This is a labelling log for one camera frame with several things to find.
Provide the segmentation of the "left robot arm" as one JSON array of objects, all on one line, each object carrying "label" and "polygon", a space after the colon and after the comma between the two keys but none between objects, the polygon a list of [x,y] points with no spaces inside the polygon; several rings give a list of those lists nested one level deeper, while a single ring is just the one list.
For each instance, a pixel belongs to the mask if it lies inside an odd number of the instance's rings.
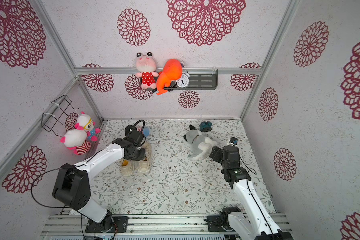
[{"label": "left robot arm", "polygon": [[89,219],[96,231],[107,233],[115,228],[112,213],[102,207],[91,196],[90,180],[118,160],[142,161],[145,159],[145,135],[137,129],[139,123],[125,128],[125,137],[117,138],[92,157],[75,165],[65,164],[59,173],[53,189],[53,197]]}]

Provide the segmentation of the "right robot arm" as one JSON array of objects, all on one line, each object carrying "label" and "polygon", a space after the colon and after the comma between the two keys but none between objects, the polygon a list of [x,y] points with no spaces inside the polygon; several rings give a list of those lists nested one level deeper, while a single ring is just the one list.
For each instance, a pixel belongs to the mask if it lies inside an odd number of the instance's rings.
[{"label": "right robot arm", "polygon": [[220,212],[221,227],[235,231],[242,240],[292,240],[270,216],[251,181],[250,174],[240,166],[240,152],[236,146],[212,148],[210,157],[222,165],[221,173],[244,207],[224,208]]}]

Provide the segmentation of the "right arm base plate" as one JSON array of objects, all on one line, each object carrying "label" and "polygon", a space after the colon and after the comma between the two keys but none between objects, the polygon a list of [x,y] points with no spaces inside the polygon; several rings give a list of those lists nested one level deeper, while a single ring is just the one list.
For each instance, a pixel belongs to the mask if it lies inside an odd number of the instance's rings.
[{"label": "right arm base plate", "polygon": [[231,213],[241,213],[238,207],[223,208],[219,215],[207,216],[204,221],[208,225],[209,232],[231,232],[233,229],[229,225],[228,215]]}]

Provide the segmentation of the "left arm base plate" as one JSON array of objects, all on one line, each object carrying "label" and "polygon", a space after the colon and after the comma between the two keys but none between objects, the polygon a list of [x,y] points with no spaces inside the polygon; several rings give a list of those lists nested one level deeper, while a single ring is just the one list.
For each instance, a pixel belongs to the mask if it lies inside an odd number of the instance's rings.
[{"label": "left arm base plate", "polygon": [[112,216],[112,219],[105,219],[102,223],[96,223],[92,220],[89,220],[85,229],[85,233],[125,233],[127,231],[128,221],[129,217],[117,216]]}]

